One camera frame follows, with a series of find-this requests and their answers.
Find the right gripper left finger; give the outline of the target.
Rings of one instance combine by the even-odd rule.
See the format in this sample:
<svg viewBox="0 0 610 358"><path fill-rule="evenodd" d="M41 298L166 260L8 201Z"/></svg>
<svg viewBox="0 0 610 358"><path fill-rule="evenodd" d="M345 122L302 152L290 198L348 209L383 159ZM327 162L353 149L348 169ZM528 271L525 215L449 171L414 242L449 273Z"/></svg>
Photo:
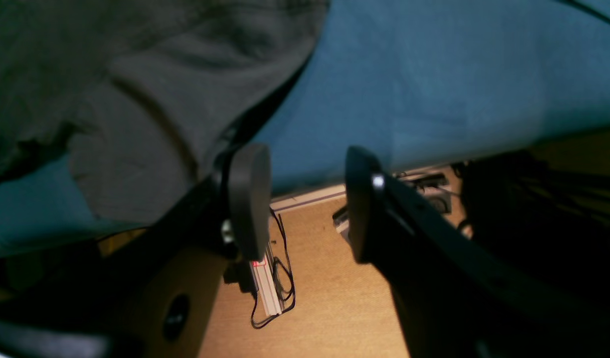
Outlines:
<svg viewBox="0 0 610 358"><path fill-rule="evenodd" d="M262 261L270 240L271 158L266 144L230 147L212 168L219 188L225 247L247 261Z"/></svg>

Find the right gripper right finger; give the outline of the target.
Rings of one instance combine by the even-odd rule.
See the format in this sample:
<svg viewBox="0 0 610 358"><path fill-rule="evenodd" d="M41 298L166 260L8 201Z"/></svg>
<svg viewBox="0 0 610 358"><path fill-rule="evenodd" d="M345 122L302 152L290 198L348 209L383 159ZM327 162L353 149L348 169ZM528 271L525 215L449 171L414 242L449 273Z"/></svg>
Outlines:
<svg viewBox="0 0 610 358"><path fill-rule="evenodd" d="M361 147L349 241L390 285L413 358L610 358L610 177L528 152L459 165L454 227Z"/></svg>

